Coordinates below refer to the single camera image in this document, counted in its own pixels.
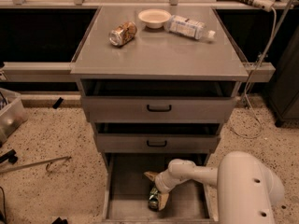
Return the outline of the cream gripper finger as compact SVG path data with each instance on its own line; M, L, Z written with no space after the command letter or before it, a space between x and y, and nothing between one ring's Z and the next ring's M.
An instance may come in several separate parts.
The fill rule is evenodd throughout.
M168 193L161 193L159 192L157 194L157 209L159 211L162 211L163 209L165 209L167 202L169 199L169 194Z
M158 173L156 173L156 172L152 172L152 171L147 171L147 172L144 173L144 175L145 175L151 182L154 182L156 176L158 175Z

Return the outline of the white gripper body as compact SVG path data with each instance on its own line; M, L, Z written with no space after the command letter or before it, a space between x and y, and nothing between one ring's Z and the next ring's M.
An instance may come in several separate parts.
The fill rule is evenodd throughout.
M161 193L169 193L176 185L179 184L180 180L171 175L168 170L160 172L156 175L155 186Z

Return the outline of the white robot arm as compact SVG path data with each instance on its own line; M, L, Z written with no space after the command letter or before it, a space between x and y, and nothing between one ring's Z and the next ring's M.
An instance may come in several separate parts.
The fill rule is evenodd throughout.
M223 157L218 167L173 159L160 173L147 171L154 183L156 206L165 209L169 193L193 180L217 189L219 224L276 224L272 207L284 199L281 179L260 160L242 151Z

